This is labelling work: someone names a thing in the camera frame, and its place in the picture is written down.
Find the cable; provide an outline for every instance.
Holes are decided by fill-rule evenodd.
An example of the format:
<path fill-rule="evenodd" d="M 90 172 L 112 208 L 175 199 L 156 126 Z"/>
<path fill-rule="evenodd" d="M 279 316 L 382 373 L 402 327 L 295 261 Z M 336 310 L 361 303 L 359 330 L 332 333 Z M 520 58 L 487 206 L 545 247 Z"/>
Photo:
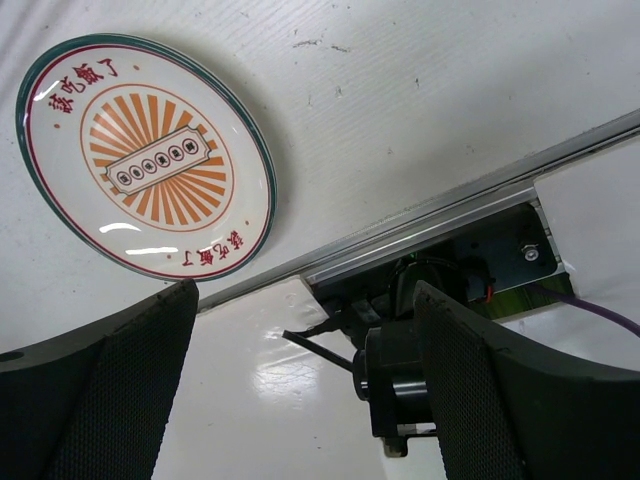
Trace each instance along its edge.
<path fill-rule="evenodd" d="M 564 293 L 556 292 L 555 290 L 549 290 L 548 288 L 541 287 L 540 285 L 536 285 L 535 283 L 525 285 L 525 288 L 540 295 L 544 295 L 545 297 L 555 298 L 556 300 L 559 300 L 568 305 L 581 308 L 582 310 L 586 310 L 587 312 L 591 312 L 603 318 L 606 318 L 607 320 L 611 320 L 613 323 L 626 328 L 631 333 L 634 333 L 637 337 L 640 337 L 640 325 L 638 325 L 633 320 L 620 315 L 619 313 L 609 310 L 608 308 L 601 307 L 600 305 L 595 305 L 580 298 L 565 295 Z"/>
<path fill-rule="evenodd" d="M 311 340 L 307 340 L 299 333 L 290 332 L 289 330 L 285 330 L 282 332 L 282 338 L 285 340 L 289 340 L 296 345 L 309 350 L 316 355 L 324 358 L 325 360 L 337 365 L 340 368 L 345 369 L 347 372 L 353 372 L 353 364 L 344 357 L 341 357 L 337 353 L 333 353 L 331 350 L 328 350 L 324 347 L 321 347 L 317 343 L 312 342 Z"/>

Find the white plate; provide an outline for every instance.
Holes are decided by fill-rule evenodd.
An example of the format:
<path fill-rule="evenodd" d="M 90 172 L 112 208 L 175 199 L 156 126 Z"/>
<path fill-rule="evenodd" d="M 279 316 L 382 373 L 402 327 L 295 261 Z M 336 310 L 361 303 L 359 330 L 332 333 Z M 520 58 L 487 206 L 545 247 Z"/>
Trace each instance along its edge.
<path fill-rule="evenodd" d="M 267 146 L 238 99 L 158 43 L 89 35 L 31 67 L 16 105 L 40 192 L 83 240 L 138 272 L 220 277 L 271 228 Z"/>

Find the white panel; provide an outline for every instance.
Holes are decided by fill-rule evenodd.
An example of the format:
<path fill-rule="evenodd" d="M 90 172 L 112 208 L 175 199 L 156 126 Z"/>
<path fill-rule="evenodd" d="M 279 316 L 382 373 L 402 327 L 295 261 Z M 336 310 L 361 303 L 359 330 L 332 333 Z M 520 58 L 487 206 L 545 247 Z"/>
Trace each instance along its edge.
<path fill-rule="evenodd" d="M 574 290 L 635 321 L 640 320 L 638 158 L 640 139 L 634 139 L 535 182 Z M 507 326 L 582 358 L 640 370 L 636 336 L 570 306 L 536 310 L 509 319 Z"/>
<path fill-rule="evenodd" d="M 624 0 L 2 2 L 0 351 L 163 286 L 83 246 L 22 165 L 14 98 L 48 47 L 101 31 L 164 41 L 262 126 L 281 192 L 272 238 L 204 296 L 633 110 L 639 13 Z"/>
<path fill-rule="evenodd" d="M 280 337 L 325 317 L 297 278 L 199 316 L 154 480 L 384 479 L 351 374 Z"/>

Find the black cable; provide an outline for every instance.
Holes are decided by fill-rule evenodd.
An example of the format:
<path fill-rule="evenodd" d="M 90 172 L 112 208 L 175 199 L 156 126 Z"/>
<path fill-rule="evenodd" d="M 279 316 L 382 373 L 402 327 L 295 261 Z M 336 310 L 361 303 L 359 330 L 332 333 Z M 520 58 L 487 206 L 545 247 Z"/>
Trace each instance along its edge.
<path fill-rule="evenodd" d="M 337 353 L 333 353 L 331 350 L 328 350 L 324 347 L 321 347 L 317 343 L 312 342 L 311 340 L 307 340 L 302 335 L 296 332 L 290 332 L 289 330 L 285 330 L 282 332 L 282 338 L 285 340 L 289 340 L 296 345 L 306 348 L 312 353 L 324 358 L 325 360 L 337 365 L 340 368 L 345 369 L 347 372 L 353 372 L 353 364 L 344 357 L 341 357 Z"/>

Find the bolt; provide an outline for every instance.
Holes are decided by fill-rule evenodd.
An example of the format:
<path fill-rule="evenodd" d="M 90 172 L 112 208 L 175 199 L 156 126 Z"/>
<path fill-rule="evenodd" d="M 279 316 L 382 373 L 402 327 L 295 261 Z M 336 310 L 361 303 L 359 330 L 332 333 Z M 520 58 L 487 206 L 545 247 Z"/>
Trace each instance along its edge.
<path fill-rule="evenodd" d="M 537 245 L 525 245 L 522 247 L 522 253 L 527 262 L 535 262 L 540 257 Z"/>

